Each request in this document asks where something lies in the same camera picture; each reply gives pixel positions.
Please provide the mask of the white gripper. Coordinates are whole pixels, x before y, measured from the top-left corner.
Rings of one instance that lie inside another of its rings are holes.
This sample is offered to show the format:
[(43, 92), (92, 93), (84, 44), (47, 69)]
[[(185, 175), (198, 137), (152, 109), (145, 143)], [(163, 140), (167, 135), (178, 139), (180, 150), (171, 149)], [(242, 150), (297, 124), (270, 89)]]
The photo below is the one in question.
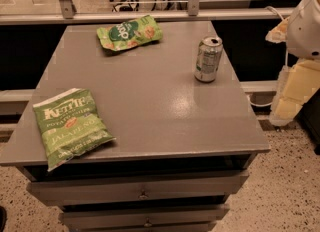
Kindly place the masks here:
[(290, 54), (299, 59), (293, 67), (284, 66), (277, 81), (269, 121), (285, 126), (320, 89), (320, 3), (301, 0), (290, 18), (270, 30), (266, 41), (286, 42)]

